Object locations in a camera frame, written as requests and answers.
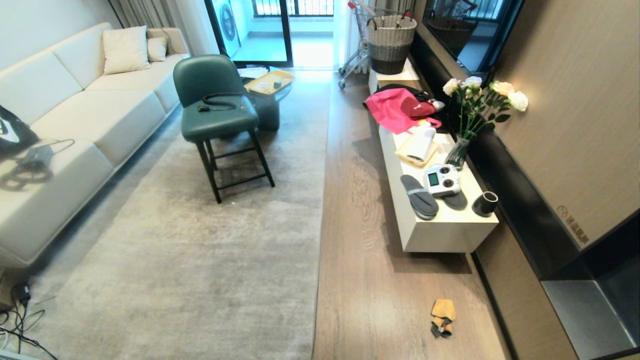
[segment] door frame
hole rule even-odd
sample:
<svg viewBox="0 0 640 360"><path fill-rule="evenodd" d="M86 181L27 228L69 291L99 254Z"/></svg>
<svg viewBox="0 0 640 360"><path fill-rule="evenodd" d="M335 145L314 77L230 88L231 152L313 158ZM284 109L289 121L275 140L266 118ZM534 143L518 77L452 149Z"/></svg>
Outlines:
<svg viewBox="0 0 640 360"><path fill-rule="evenodd" d="M212 0L204 0L204 4L207 7L207 13L209 14L209 20L211 22L211 28L213 34L216 37L218 43L218 49L220 54L230 57L225 47L225 42L222 39L220 33L220 27L218 26L218 17L213 9ZM247 65L269 65L276 67L293 67L293 51L291 48L291 28L289 26L289 12L287 11L287 0L280 0L280 20L282 21L282 35L284 37L284 47L287 53L286 61L265 61L265 60L249 60L249 61L234 61L238 67L246 67Z"/></svg>

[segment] black bag on sofa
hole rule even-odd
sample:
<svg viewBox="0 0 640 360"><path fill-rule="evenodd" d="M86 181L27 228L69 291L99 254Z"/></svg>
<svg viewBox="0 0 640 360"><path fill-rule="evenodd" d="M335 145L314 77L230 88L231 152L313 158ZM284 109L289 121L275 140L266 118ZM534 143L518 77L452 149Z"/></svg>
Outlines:
<svg viewBox="0 0 640 360"><path fill-rule="evenodd" d="M27 124L0 106L0 161L18 154L39 140Z"/></svg>

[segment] tray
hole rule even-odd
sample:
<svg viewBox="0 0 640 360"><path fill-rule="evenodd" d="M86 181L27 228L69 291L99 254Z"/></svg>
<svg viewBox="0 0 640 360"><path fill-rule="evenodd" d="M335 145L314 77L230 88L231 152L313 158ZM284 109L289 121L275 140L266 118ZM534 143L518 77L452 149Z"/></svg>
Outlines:
<svg viewBox="0 0 640 360"><path fill-rule="evenodd" d="M290 72L286 72L282 70L274 70L274 71L269 71L268 73L251 81L250 83L247 83L244 87L247 90L258 93L258 94L273 95L281 91L282 89L286 88L287 86L289 86L293 82L293 79L295 79L295 76ZM276 83L277 81L281 81L282 86L276 89L273 87L273 84ZM268 87L259 86L259 84L261 83L266 83Z"/></svg>

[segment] washing machine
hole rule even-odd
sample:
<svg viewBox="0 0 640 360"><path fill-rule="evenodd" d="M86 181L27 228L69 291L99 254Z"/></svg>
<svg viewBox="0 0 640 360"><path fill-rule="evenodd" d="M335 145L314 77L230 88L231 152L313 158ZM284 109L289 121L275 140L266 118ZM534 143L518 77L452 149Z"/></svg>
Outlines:
<svg viewBox="0 0 640 360"><path fill-rule="evenodd" d="M212 0L213 10L216 12L218 27L225 43L225 49L229 57L233 56L240 49L238 39L238 29L234 18L234 11L231 8L230 0Z"/></svg>

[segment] rug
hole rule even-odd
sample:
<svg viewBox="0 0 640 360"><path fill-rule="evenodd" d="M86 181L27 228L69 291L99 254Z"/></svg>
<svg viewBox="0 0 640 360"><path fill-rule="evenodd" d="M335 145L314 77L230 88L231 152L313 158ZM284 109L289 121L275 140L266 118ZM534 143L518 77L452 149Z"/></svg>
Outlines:
<svg viewBox="0 0 640 360"><path fill-rule="evenodd" d="M29 312L47 312L25 335L60 359L310 359L333 74L295 74L280 130L259 133L275 188L217 204L176 114L35 267ZM218 184L262 172L254 152L218 166Z"/></svg>

